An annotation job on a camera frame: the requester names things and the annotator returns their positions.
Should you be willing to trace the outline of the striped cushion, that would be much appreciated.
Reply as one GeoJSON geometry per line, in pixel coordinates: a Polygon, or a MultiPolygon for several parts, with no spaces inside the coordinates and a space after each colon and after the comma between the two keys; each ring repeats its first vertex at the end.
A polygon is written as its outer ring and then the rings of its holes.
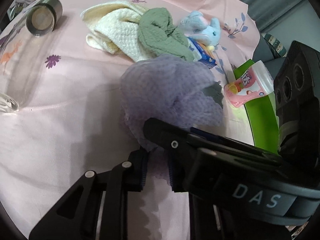
{"type": "Polygon", "coordinates": [[[262,33],[262,36],[267,42],[267,45],[269,46],[274,58],[281,58],[287,56],[287,49],[276,37],[269,33],[262,33]]]}

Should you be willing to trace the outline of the clear glass bottle steel lid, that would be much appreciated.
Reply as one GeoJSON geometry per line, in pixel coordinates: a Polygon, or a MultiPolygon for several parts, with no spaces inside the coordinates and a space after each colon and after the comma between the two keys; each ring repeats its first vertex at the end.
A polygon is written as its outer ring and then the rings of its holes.
{"type": "Polygon", "coordinates": [[[40,0],[1,40],[2,113],[14,113],[30,101],[62,13],[59,0],[40,0]]]}

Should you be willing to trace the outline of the pink printed bed sheet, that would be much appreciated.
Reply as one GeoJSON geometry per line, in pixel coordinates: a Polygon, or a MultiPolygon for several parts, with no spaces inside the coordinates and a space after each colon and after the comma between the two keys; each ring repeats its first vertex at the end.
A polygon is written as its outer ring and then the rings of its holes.
{"type": "MultiPolygon", "coordinates": [[[[119,122],[119,80],[132,62],[89,47],[80,17],[114,0],[60,1],[63,18],[36,61],[40,77],[28,102],[1,115],[1,202],[25,237],[87,170],[107,171],[138,148],[119,122]]],[[[223,35],[217,48],[213,74],[221,83],[253,56],[260,40],[249,4],[241,0],[140,2],[167,8],[175,21],[198,10],[231,29],[244,25],[235,38],[223,35]]]]}

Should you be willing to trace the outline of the purple knitted cloth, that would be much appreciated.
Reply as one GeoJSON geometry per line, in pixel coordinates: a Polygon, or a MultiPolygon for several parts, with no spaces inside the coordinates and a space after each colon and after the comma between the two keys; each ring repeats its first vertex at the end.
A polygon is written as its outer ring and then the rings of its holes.
{"type": "Polygon", "coordinates": [[[150,154],[148,171],[169,180],[164,150],[144,137],[143,125],[156,118],[182,129],[220,126],[222,87],[210,69],[163,54],[130,66],[120,78],[121,124],[150,154]]]}

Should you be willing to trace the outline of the blue snack packet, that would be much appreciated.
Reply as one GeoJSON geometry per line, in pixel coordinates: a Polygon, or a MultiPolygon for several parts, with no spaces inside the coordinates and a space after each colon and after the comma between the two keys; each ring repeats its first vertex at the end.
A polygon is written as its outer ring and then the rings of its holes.
{"type": "Polygon", "coordinates": [[[193,54],[194,62],[199,61],[205,64],[209,69],[212,69],[217,65],[213,52],[204,44],[201,44],[192,38],[188,38],[188,44],[189,49],[193,54]]]}

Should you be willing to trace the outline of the green knitted cloth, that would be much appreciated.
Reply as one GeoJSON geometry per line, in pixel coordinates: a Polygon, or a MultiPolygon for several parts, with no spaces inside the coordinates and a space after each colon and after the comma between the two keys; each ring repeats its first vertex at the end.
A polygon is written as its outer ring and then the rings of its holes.
{"type": "Polygon", "coordinates": [[[143,14],[138,27],[138,40],[156,56],[168,54],[188,62],[194,60],[187,37],[173,24],[166,8],[153,8],[143,14]]]}

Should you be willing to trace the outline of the blue plush elephant toy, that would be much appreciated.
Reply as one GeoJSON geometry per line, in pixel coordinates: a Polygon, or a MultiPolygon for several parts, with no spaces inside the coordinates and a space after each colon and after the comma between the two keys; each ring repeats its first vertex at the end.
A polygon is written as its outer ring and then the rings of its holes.
{"type": "Polygon", "coordinates": [[[221,27],[218,18],[214,17],[209,22],[200,11],[192,11],[181,19],[178,27],[186,37],[203,44],[210,51],[219,44],[221,27]]]}

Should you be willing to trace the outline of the cream waffle towel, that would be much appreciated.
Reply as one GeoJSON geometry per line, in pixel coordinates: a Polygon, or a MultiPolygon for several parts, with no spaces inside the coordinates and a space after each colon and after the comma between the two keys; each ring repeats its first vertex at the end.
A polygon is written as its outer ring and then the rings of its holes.
{"type": "Polygon", "coordinates": [[[135,62],[153,58],[138,40],[138,27],[148,9],[129,1],[110,1],[84,10],[80,17],[89,29],[87,44],[135,62]]]}

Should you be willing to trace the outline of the grey sofa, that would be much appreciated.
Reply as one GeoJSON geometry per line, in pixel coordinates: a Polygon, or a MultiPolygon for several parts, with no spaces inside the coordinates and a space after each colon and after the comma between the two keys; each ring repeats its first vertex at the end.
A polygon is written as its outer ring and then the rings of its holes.
{"type": "Polygon", "coordinates": [[[257,62],[259,60],[264,63],[273,79],[275,79],[278,74],[280,74],[281,77],[285,76],[283,65],[287,63],[287,55],[285,57],[279,56],[262,35],[260,35],[259,43],[253,54],[253,61],[257,62]]]}

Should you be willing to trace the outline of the green tray box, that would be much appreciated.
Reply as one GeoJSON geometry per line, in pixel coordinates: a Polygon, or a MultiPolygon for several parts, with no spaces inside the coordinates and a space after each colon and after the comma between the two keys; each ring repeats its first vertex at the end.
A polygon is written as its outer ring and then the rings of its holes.
{"type": "MultiPolygon", "coordinates": [[[[234,70],[236,80],[255,62],[247,60],[234,70]]],[[[254,145],[274,154],[278,153],[279,127],[275,114],[273,93],[244,104],[251,126],[254,145]]]]}

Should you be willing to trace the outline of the pink drink bottle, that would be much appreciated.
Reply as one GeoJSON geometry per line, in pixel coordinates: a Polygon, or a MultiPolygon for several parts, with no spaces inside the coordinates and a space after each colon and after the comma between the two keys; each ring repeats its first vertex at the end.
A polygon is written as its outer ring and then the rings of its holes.
{"type": "Polygon", "coordinates": [[[226,99],[236,108],[273,91],[272,76],[262,61],[251,65],[242,76],[224,87],[226,99]]]}

